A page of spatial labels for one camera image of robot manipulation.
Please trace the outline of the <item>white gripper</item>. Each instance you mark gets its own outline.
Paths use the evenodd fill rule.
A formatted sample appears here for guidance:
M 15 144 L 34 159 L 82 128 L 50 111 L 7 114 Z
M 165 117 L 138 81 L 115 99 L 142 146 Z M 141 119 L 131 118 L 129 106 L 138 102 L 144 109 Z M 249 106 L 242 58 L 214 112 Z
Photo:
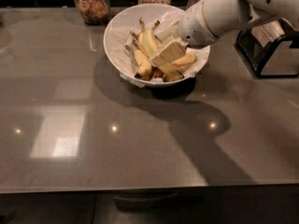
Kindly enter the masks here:
M 202 49 L 213 43 L 218 38 L 208 28 L 204 16 L 204 0 L 189 7 L 180 17 L 168 28 L 157 33 L 155 36 L 160 42 L 167 38 L 181 37 L 193 49 Z M 171 63 L 185 55 L 187 48 L 176 39 L 164 42 L 152 55 L 149 61 L 154 67 L 165 63 Z

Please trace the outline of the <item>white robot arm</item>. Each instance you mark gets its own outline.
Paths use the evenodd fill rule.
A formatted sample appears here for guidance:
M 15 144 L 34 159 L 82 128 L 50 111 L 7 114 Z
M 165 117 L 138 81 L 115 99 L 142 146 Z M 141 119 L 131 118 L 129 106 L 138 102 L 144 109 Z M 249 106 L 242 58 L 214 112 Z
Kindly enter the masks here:
M 203 49 L 233 30 L 285 19 L 299 24 L 299 0 L 200 0 L 179 18 L 175 34 L 150 57 L 175 52 L 175 45 Z

